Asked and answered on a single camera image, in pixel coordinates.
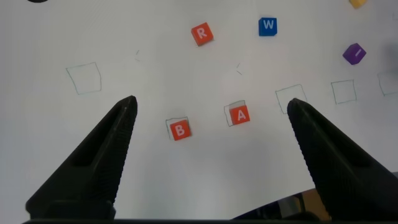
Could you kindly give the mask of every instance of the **pencil mark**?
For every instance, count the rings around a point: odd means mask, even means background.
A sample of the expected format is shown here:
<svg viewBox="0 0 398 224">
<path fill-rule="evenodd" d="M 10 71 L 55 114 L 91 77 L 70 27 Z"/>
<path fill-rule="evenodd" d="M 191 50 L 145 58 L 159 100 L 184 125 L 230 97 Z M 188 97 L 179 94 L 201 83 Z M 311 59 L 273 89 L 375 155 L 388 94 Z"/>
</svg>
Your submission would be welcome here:
<svg viewBox="0 0 398 224">
<path fill-rule="evenodd" d="M 275 95 L 280 106 L 280 110 L 283 114 L 287 114 L 287 110 L 284 110 L 284 108 L 287 108 L 289 102 L 294 98 L 308 102 L 307 96 L 305 95 L 303 86 L 301 84 L 296 84 L 281 90 L 276 90 Z"/>
<path fill-rule="evenodd" d="M 225 114 L 225 118 L 226 118 L 226 124 L 228 125 L 228 127 L 232 127 L 232 126 L 233 126 L 233 124 L 232 124 L 232 125 L 229 125 L 229 121 L 228 121 L 228 115 L 226 114 L 225 107 L 227 107 L 227 106 L 224 106 L 224 114 Z"/>
<path fill-rule="evenodd" d="M 346 83 L 346 82 L 352 82 L 352 84 L 353 84 L 354 94 L 351 97 L 348 96 L 348 95 L 344 96 L 344 95 L 342 95 L 342 93 L 337 95 L 338 91 L 336 89 L 338 88 L 337 87 L 338 83 L 342 84 L 342 83 Z M 331 90 L 333 91 L 333 97 L 335 98 L 336 105 L 338 105 L 340 103 L 347 103 L 347 102 L 350 102 L 350 101 L 356 101 L 356 91 L 355 91 L 355 86 L 354 86 L 354 80 L 343 80 L 343 81 L 332 82 L 330 84 L 331 84 Z"/>
<path fill-rule="evenodd" d="M 379 86 L 383 96 L 393 95 L 398 93 L 398 71 L 390 70 L 378 73 Z"/>
<path fill-rule="evenodd" d="M 90 72 L 87 73 L 87 71 L 82 70 L 84 68 L 89 69 Z M 96 62 L 91 62 L 84 65 L 77 65 L 74 67 L 68 67 L 66 68 L 66 70 L 70 79 L 72 80 L 73 86 L 75 87 L 76 93 L 78 95 L 94 93 L 102 90 L 102 76 Z M 98 86 L 96 86 L 95 84 L 93 84 L 93 82 L 91 82 L 95 81 L 97 78 L 99 78 L 99 80 L 97 80 L 99 81 L 99 89 L 97 89 Z"/>
</svg>

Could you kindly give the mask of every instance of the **block with letter r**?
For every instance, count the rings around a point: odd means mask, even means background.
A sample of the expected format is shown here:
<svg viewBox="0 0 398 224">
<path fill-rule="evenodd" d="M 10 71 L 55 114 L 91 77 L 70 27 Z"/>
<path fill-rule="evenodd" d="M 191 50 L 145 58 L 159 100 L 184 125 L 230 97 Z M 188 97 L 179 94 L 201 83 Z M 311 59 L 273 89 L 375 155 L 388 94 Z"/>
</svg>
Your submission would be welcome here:
<svg viewBox="0 0 398 224">
<path fill-rule="evenodd" d="M 264 36 L 275 36 L 278 33 L 278 25 L 276 18 L 261 18 L 259 20 L 259 35 Z"/>
</svg>

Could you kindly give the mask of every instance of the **white table surface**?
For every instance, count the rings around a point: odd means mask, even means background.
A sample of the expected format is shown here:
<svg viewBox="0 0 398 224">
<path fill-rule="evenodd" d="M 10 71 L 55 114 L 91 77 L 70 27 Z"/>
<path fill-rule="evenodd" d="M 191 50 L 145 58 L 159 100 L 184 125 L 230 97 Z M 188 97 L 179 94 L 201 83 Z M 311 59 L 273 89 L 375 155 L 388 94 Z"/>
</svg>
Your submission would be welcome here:
<svg viewBox="0 0 398 224">
<path fill-rule="evenodd" d="M 1 1 L 1 222 L 28 220 L 25 202 L 128 95 L 139 109 L 117 218 L 233 218 L 313 188 L 275 97 L 296 84 L 397 171 L 398 96 L 383 96 L 377 79 L 392 67 L 396 9 L 395 0 L 357 10 L 348 0 Z M 275 37 L 258 36 L 264 16 L 277 18 Z M 190 29 L 203 22 L 215 40 L 197 47 Z M 368 54 L 352 66 L 341 55 L 355 42 Z M 102 90 L 77 95 L 65 68 L 90 62 Z M 336 105 L 330 83 L 347 79 L 358 99 Z M 229 128 L 223 107 L 238 100 L 251 121 Z M 193 136 L 171 141 L 165 120 L 182 116 Z"/>
</svg>

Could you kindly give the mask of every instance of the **pencil square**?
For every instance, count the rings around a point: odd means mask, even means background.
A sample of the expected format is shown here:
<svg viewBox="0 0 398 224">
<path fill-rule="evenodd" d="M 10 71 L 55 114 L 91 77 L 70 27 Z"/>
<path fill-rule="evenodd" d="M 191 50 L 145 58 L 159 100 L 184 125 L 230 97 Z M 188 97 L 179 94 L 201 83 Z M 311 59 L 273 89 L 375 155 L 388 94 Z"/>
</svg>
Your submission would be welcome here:
<svg viewBox="0 0 398 224">
<path fill-rule="evenodd" d="M 67 68 L 77 94 L 101 90 L 101 74 L 95 62 Z"/>
<path fill-rule="evenodd" d="M 336 104 L 356 101 L 354 80 L 332 82 L 331 87 Z"/>
<path fill-rule="evenodd" d="M 275 91 L 275 94 L 279 102 L 280 109 L 284 114 L 287 113 L 287 105 L 294 98 L 307 102 L 307 97 L 305 96 L 303 86 L 301 84 L 277 90 Z"/>
<path fill-rule="evenodd" d="M 382 72 L 377 77 L 384 96 L 398 93 L 398 70 Z"/>
</svg>

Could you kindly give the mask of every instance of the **red letter block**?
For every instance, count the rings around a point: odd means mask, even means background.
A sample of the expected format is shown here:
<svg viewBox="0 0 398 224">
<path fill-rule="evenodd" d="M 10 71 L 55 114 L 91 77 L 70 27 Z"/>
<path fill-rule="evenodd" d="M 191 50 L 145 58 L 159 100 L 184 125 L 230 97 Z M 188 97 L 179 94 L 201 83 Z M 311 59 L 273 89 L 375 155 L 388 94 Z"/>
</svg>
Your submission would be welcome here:
<svg viewBox="0 0 398 224">
<path fill-rule="evenodd" d="M 201 46 L 211 40 L 213 40 L 213 34 L 211 33 L 210 27 L 205 22 L 204 24 L 200 24 L 197 27 L 192 28 L 191 33 L 198 46 Z"/>
<path fill-rule="evenodd" d="M 250 121 L 250 116 L 246 105 L 230 109 L 229 113 L 231 114 L 232 123 L 234 125 Z"/>
<path fill-rule="evenodd" d="M 172 130 L 174 141 L 178 141 L 180 139 L 191 136 L 191 131 L 189 129 L 189 124 L 187 120 L 170 124 L 170 129 Z"/>
</svg>

